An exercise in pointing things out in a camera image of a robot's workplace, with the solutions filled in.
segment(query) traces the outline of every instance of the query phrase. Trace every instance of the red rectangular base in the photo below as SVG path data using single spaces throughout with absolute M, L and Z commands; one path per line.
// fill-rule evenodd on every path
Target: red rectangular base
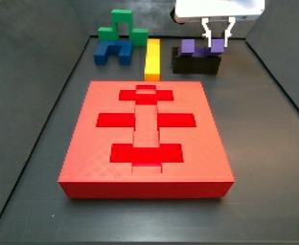
M 58 183 L 69 198 L 223 197 L 234 176 L 200 82 L 91 82 Z

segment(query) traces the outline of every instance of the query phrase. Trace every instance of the stacked blocks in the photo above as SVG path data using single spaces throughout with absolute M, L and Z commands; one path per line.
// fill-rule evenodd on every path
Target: stacked blocks
M 200 82 L 91 82 L 58 183 L 69 198 L 223 197 L 234 176 Z
M 144 80 L 160 81 L 160 39 L 148 39 Z
M 172 48 L 172 73 L 216 75 L 223 52 L 223 39 L 212 39 L 211 48 L 196 47 L 194 39 L 183 39 L 180 47 Z
M 129 40 L 100 41 L 93 54 L 96 65 L 105 65 L 111 55 L 119 56 L 120 65 L 132 63 L 133 44 Z
M 148 38 L 147 29 L 136 29 L 133 26 L 133 11 L 113 10 L 111 12 L 112 27 L 99 28 L 100 40 L 119 40 L 117 24 L 128 23 L 129 25 L 129 40 L 135 46 L 145 46 Z

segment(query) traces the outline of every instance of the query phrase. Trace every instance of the yellow bar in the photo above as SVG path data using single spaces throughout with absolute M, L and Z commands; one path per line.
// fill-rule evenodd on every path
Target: yellow bar
M 147 40 L 144 80 L 160 81 L 160 39 Z

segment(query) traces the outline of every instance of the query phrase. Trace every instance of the gray table surface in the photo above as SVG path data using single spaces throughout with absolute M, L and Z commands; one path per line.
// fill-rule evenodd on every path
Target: gray table surface
M 96 67 L 91 39 L 0 220 L 0 244 L 37 242 L 299 242 L 299 113 L 244 40 L 231 40 L 216 76 L 173 75 L 161 40 L 161 79 L 200 80 L 235 184 L 218 200 L 69 200 L 57 185 L 91 80 L 143 80 L 131 67 Z

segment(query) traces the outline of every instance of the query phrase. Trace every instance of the gray wall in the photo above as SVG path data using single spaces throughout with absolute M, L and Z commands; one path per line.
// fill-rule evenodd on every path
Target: gray wall
M 97 35 L 100 27 L 111 26 L 109 13 L 113 9 L 133 10 L 135 27 L 148 28 L 149 35 L 200 37 L 203 33 L 199 23 L 177 25 L 172 22 L 169 12 L 175 6 L 175 0 L 70 0 L 70 2 L 91 35 Z M 238 22 L 232 28 L 232 37 L 244 38 L 252 26 L 254 21 Z M 226 23 L 212 24 L 212 34 L 219 36 L 224 28 Z M 127 30 L 123 26 L 120 34 L 128 34 Z
M 87 40 L 69 1 L 0 1 L 0 213 Z
M 299 108 L 299 1 L 274 0 L 247 41 Z

